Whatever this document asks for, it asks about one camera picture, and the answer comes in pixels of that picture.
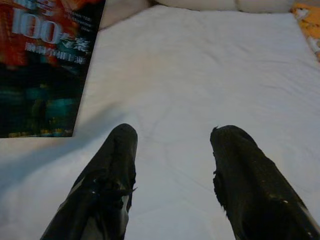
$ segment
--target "bed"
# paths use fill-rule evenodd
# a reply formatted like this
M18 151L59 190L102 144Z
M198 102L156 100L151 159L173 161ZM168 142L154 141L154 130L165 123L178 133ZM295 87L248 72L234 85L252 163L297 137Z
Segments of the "bed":
M320 65L291 13L154 6L98 34L72 138L0 139L0 236L39 239L121 123L138 133L126 240L230 240L216 126L246 130L320 223Z

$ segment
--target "magazine cover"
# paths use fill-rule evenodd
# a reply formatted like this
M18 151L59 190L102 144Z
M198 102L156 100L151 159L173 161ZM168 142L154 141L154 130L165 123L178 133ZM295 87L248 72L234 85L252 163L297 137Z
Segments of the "magazine cover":
M0 138L71 137L105 0L0 0Z

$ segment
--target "pillow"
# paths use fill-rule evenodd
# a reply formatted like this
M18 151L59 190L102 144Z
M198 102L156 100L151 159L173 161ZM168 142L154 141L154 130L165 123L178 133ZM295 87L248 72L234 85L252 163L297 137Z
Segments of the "pillow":
M148 0L106 0L99 30L127 19L149 6Z
M236 0L239 11L246 13L288 13L295 0Z
M168 7L190 9L190 10L231 10L236 11L235 0L156 0L158 3Z
M320 1L298 0L292 13L311 48L320 62Z

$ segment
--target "orange fabric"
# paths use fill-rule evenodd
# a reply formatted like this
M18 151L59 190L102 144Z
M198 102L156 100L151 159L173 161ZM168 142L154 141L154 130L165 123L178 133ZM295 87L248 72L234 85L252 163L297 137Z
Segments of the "orange fabric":
M320 7L306 3L295 3L292 13L320 62Z

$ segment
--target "wrinkled sheet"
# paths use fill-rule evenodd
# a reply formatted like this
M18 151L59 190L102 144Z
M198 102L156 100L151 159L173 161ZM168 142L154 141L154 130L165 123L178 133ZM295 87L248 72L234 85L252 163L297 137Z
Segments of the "wrinkled sheet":
M320 223L320 64L291 14L157 6L98 35L73 138L0 139L0 238L39 239L121 123L138 132L127 240L231 240L215 126L247 131Z

